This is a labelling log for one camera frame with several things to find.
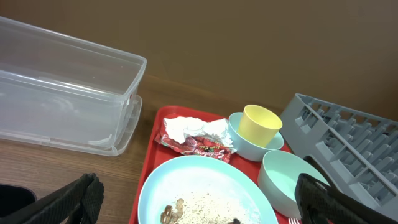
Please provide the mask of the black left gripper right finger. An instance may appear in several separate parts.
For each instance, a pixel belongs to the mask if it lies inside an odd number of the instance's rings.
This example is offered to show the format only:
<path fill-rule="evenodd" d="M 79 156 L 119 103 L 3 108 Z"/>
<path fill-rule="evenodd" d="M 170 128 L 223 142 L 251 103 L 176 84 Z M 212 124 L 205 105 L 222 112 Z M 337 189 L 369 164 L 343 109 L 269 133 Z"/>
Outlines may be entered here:
<path fill-rule="evenodd" d="M 336 187 L 304 173 L 298 177 L 295 199 L 302 223 L 397 224 L 396 220 L 359 203 Z"/>

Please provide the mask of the white napkin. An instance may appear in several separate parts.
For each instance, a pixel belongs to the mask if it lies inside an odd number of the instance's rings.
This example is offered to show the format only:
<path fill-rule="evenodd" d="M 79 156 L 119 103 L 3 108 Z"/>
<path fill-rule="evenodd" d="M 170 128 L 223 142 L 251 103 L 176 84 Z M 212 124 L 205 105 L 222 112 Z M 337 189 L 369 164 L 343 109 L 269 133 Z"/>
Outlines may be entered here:
<path fill-rule="evenodd" d="M 228 120 L 225 118 L 206 122 L 199 118 L 179 116 L 164 118 L 164 126 L 168 137 L 177 143 L 184 143 L 188 137 L 210 137 L 211 140 L 229 147 L 233 154 L 237 152 L 228 132 Z"/>

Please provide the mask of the light blue plate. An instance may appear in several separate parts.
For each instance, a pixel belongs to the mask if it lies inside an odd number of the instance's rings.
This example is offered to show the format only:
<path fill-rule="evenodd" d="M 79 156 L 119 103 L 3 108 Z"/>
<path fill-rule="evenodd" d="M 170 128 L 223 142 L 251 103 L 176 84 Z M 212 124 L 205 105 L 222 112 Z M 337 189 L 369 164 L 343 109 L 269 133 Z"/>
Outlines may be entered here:
<path fill-rule="evenodd" d="M 191 192 L 237 198 L 246 207 L 258 209 L 260 224 L 278 224 L 268 199 L 247 175 L 228 163 L 204 156 L 176 157 L 150 173 L 139 195 L 139 223 L 160 223 L 164 207 Z"/>

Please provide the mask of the rice and food scraps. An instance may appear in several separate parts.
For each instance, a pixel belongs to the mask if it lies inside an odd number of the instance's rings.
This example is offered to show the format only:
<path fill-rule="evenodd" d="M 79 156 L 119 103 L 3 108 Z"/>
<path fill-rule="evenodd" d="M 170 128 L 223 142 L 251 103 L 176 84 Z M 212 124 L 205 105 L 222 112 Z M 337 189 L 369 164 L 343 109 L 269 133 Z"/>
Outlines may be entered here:
<path fill-rule="evenodd" d="M 259 224 L 258 209 L 227 195 L 209 192 L 183 194 L 167 204 L 161 224 Z"/>

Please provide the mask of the red strawberry snack wrapper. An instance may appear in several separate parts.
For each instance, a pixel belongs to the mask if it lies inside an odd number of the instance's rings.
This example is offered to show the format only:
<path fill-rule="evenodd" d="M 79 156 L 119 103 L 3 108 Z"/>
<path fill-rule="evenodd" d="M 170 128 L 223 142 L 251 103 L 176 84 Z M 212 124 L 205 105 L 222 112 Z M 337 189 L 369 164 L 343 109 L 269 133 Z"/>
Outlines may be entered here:
<path fill-rule="evenodd" d="M 211 140 L 210 137 L 188 137 L 185 142 L 180 144 L 169 138 L 165 132 L 164 120 L 155 141 L 175 152 L 187 155 L 198 155 L 211 157 L 228 163 L 231 159 L 231 149 L 221 143 Z"/>

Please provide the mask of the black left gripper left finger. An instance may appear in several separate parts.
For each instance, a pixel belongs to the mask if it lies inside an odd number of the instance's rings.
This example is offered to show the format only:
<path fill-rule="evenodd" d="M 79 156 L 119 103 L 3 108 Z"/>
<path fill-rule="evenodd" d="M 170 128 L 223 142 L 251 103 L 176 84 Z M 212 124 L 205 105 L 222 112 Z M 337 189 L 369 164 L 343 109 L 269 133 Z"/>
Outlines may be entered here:
<path fill-rule="evenodd" d="M 98 221 L 103 200 L 103 183 L 96 174 L 84 174 L 61 189 L 1 218 L 1 224 L 92 224 Z"/>

